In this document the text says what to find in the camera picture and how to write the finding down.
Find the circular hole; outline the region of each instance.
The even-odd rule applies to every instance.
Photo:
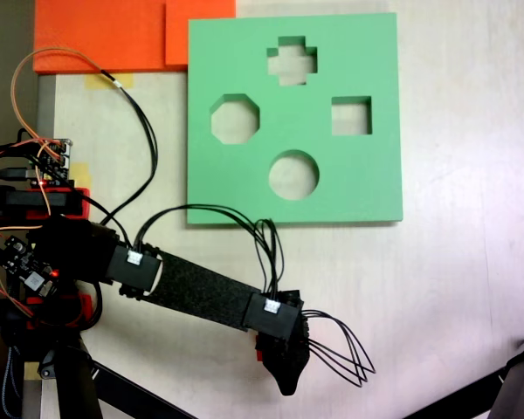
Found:
[[[299,150],[280,155],[270,169],[270,186],[276,195],[298,201],[311,195],[320,173],[316,161]]]

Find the black wire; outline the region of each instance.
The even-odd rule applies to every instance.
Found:
[[[0,146],[0,151],[5,150],[2,154],[0,154],[0,159],[6,158],[6,157],[24,157],[27,160],[33,162],[38,168],[41,169],[44,173],[50,175],[53,179],[56,181],[59,181],[59,183],[65,187],[69,188],[74,194],[77,194],[81,199],[84,201],[90,203],[92,206],[106,214],[107,216],[110,216],[110,219],[113,220],[113,222],[118,226],[118,228],[121,230],[121,234],[124,237],[124,241],[128,247],[132,247],[132,243],[130,242],[130,238],[128,237],[128,233],[126,232],[126,229],[122,226],[122,224],[113,218],[113,214],[109,212],[105,207],[103,207],[100,203],[93,200],[91,197],[81,193],[77,189],[75,189],[71,183],[69,183],[66,179],[64,179],[62,176],[60,176],[54,167],[50,166],[48,163],[46,163],[43,160],[39,160],[35,154],[31,154],[28,151],[28,148],[35,148],[35,144],[33,143],[27,143],[21,147],[12,147],[13,144],[7,144],[5,146]]]
[[[37,158],[35,158],[33,156],[28,155],[27,157],[30,160],[32,160],[43,172],[45,172],[46,174],[50,175],[53,179],[59,181],[60,184],[62,186],[64,186],[65,188],[69,188],[74,194],[77,194],[81,199],[83,199],[84,201],[92,204],[92,206],[94,206],[98,210],[102,211],[104,214],[107,214],[108,216],[112,215],[100,203],[98,203],[97,201],[93,200],[89,196],[87,196],[87,195],[81,193],[80,191],[78,191],[77,189],[75,189],[66,179],[64,179],[63,177],[59,176],[55,172],[54,168],[51,168],[50,166],[46,165],[45,163],[43,163],[42,161],[40,161],[39,159],[37,159]],[[124,237],[124,241],[125,241],[127,247],[132,247],[132,243],[130,242],[130,238],[128,237],[128,233],[126,232],[126,229],[122,226],[121,223],[119,223],[119,221],[116,218],[112,218],[112,220],[118,226],[118,228],[121,230],[122,236]]]
[[[354,386],[358,387],[358,388],[361,388],[362,387],[362,384],[359,384],[355,381],[351,381],[348,377],[346,377],[344,374],[342,374],[340,371],[338,371],[337,369],[335,369],[332,365],[330,365],[324,358],[322,358],[322,355],[320,355],[318,352],[316,352],[314,349],[312,349],[311,347],[308,348],[309,351],[311,351],[313,354],[315,354],[316,356],[318,356],[322,362],[324,362],[332,371],[334,371],[336,374],[338,374],[341,378],[343,378],[345,381],[348,381],[350,382],[351,384],[353,384]]]
[[[261,222],[262,220],[258,220],[255,225],[258,226],[258,224]],[[268,277],[265,274],[264,262],[262,262],[262,257],[260,256],[259,243],[256,241],[256,238],[254,239],[254,248],[256,249],[256,256],[259,259],[260,267],[262,268],[262,274],[264,275],[264,288],[262,288],[262,293],[265,293],[266,292],[265,289],[268,283]]]
[[[177,211],[177,210],[207,210],[211,212],[216,212],[219,214],[222,214],[224,216],[229,217],[231,220],[233,220],[236,224],[238,224],[240,227],[242,227],[244,230],[246,230],[254,239],[256,252],[259,258],[260,266],[262,267],[262,271],[264,273],[264,288],[266,288],[267,285],[267,277],[266,272],[264,268],[264,264],[262,263],[262,259],[260,257],[259,247],[263,250],[263,252],[267,255],[268,260],[270,262],[271,271],[272,271],[272,280],[271,285],[268,288],[268,291],[272,292],[273,299],[276,298],[277,292],[278,292],[278,275],[276,270],[276,247],[279,246],[279,254],[281,255],[282,259],[282,271],[281,275],[283,275],[283,249],[281,248],[281,242],[279,240],[279,235],[277,232],[277,229],[275,227],[275,224],[272,220],[258,220],[256,223],[253,223],[250,218],[245,216],[242,212],[230,208],[225,207],[223,205],[211,205],[211,204],[203,204],[203,203],[197,203],[197,204],[184,204],[177,207],[165,209],[163,211],[158,212],[157,214],[153,215],[149,218],[146,223],[142,225],[140,230],[138,231],[138,234],[136,235],[136,238],[134,240],[134,250],[135,251],[141,251],[141,247],[143,245],[143,239],[148,232],[149,228],[162,216],[165,216],[169,212]],[[271,243],[267,243],[265,239],[264,234],[264,225],[268,226],[269,230],[271,231]]]
[[[106,71],[101,71],[107,78],[114,81],[114,77],[109,74]],[[155,172],[157,171],[157,165],[159,162],[159,152],[157,148],[157,138],[155,137],[154,129],[151,126],[151,123],[148,120],[148,117],[146,114],[141,110],[141,107],[138,105],[138,103],[128,94],[126,90],[124,90],[121,87],[122,93],[126,96],[128,102],[136,112],[136,116],[138,117],[138,120],[141,123],[141,126],[143,127],[143,130],[146,134],[146,139],[148,140],[149,145],[149,152],[151,154],[151,171],[149,174],[148,179],[136,190],[126,201],[124,201],[121,205],[116,207],[112,212],[107,214],[105,218],[100,222],[101,225],[106,225],[116,214],[118,214],[119,211],[124,209],[127,205],[129,205],[131,202],[133,202],[138,196],[140,196],[144,190],[149,186],[149,184],[153,181],[155,177]]]
[[[359,339],[357,338],[357,336],[355,336],[354,332],[349,328],[349,326],[347,326],[341,320],[331,316],[328,313],[320,311],[320,310],[303,310],[301,313],[307,319],[316,319],[316,318],[331,319],[332,321],[334,321],[338,325],[338,327],[343,332],[343,334],[344,334],[344,336],[346,338],[346,341],[348,343],[348,348],[349,348],[349,352],[351,354],[351,359],[349,359],[348,357],[346,357],[344,355],[341,355],[341,354],[335,352],[333,349],[330,349],[329,347],[326,347],[325,345],[322,345],[320,342],[318,342],[316,340],[309,339],[309,346],[311,346],[310,347],[311,352],[313,352],[315,355],[317,355],[318,358],[321,359],[321,361],[323,361],[328,367],[330,367],[330,369],[332,369],[335,373],[337,373],[339,376],[341,376],[344,380],[347,380],[347,381],[351,382],[352,384],[354,384],[356,387],[360,387],[362,385],[363,381],[364,382],[368,381],[367,372],[369,372],[371,374],[375,374],[376,373],[375,367],[374,367],[372,361],[370,360],[369,355],[367,354],[367,351],[362,346],[362,344],[359,341]],[[365,359],[366,359],[366,361],[367,361],[367,363],[369,364],[370,367],[363,366],[361,357],[359,356],[359,352],[357,350],[357,346],[355,345],[354,341],[357,343],[357,345],[361,349],[361,351],[362,351],[362,353],[363,353],[363,355],[364,355],[364,357],[365,357]],[[322,358],[322,356],[320,354],[315,352],[315,350],[321,351],[326,357],[328,357],[337,366],[343,368],[344,370],[348,371],[350,374],[356,376],[358,378],[358,380],[359,380],[359,384],[357,384],[356,382],[351,381],[348,377],[344,376],[334,366],[332,366],[324,358]],[[352,371],[349,368],[347,368],[345,365],[341,364],[338,360],[334,359],[334,357],[331,354],[333,354],[333,355],[341,358],[342,360],[347,361],[348,363],[352,364],[354,366],[354,368],[355,368],[355,371]]]
[[[344,361],[346,362],[349,362],[350,364],[354,364],[353,360],[350,360],[347,356],[344,356],[342,354],[338,354],[337,352],[335,352],[334,349],[330,349],[329,347],[327,347],[326,345],[322,345],[320,342],[316,341],[316,340],[313,340],[313,339],[309,339],[308,340],[308,344],[309,345],[316,345],[317,347],[320,347],[321,349],[324,349],[326,351],[329,351],[330,353],[334,354],[335,356],[337,356],[338,358],[342,358]],[[374,374],[376,371],[373,370],[373,369],[370,369],[370,368],[367,368],[361,364],[356,364],[359,368],[367,371],[368,373],[371,373],[371,374]]]
[[[16,141],[16,144],[21,142],[22,138],[23,138],[23,135],[24,134],[27,134],[29,135],[29,133],[27,132],[27,130],[25,128],[19,128],[19,131],[17,131],[17,141]]]
[[[351,359],[353,360],[353,364],[355,365],[355,368],[357,368],[357,365],[362,365],[362,362],[361,362],[361,359],[359,357],[359,353],[357,352],[357,348],[355,347],[355,343],[351,339],[350,334],[353,335],[353,337],[355,337],[356,341],[359,343],[359,347],[361,348],[361,350],[365,354],[365,356],[367,358],[367,361],[369,362],[370,366],[374,369],[373,364],[372,364],[369,356],[365,352],[365,348],[362,347],[361,342],[359,342],[359,340],[357,339],[357,337],[355,336],[353,331],[345,323],[343,323],[342,321],[338,320],[337,318],[331,316],[330,314],[324,313],[324,312],[322,312],[320,310],[306,310],[306,311],[303,312],[303,314],[306,317],[308,317],[309,319],[310,318],[323,318],[323,319],[331,319],[332,321],[334,321],[340,327],[341,331],[343,332],[343,334],[344,334],[344,336],[346,338],[346,341],[348,342],[348,348],[349,348],[349,352],[351,353]],[[363,371],[363,370],[362,370],[362,375],[363,375],[363,377],[365,377],[365,381],[366,381],[367,375],[365,374],[365,371]]]

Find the white connector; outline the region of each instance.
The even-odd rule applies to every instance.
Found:
[[[138,253],[137,251],[128,251],[128,257],[126,261],[129,262],[130,264],[135,264],[137,266],[140,266],[142,258],[143,258],[143,255],[141,253]]]
[[[265,299],[264,310],[270,313],[277,314],[281,303],[279,301],[274,301],[273,299]]]

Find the octagonal hole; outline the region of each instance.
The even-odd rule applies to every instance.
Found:
[[[223,144],[246,144],[260,128],[260,109],[246,94],[224,94],[211,108],[211,132]]]
[[[320,179],[316,161],[307,153],[290,150],[278,156],[270,169],[270,186],[276,195],[298,201],[311,195]]]

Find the square hole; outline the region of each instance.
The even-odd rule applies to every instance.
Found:
[[[369,96],[332,98],[332,135],[373,134]]]

